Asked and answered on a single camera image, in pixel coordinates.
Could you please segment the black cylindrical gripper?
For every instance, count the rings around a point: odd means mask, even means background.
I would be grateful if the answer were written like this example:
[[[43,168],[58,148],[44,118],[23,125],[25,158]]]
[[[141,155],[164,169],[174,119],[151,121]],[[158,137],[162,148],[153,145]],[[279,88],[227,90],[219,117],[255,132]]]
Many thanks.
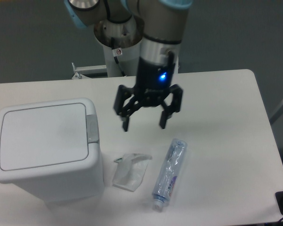
[[[135,86],[118,87],[113,108],[121,118],[125,132],[129,129],[129,117],[141,107],[163,107],[159,123],[162,129],[165,129],[173,113],[180,112],[183,89],[177,84],[171,85],[174,59],[174,56],[167,56],[166,64],[154,65],[140,57]],[[172,101],[166,105],[164,100],[169,94],[172,94]]]

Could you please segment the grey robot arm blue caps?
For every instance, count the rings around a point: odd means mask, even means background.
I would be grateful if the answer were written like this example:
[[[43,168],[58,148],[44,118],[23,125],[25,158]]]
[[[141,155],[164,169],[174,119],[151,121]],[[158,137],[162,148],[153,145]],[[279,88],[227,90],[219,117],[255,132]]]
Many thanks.
[[[120,85],[113,108],[128,130],[130,116],[142,107],[163,108],[160,127],[180,111],[183,90],[172,84],[190,0],[66,0],[79,28],[94,27],[108,77],[136,78]]]

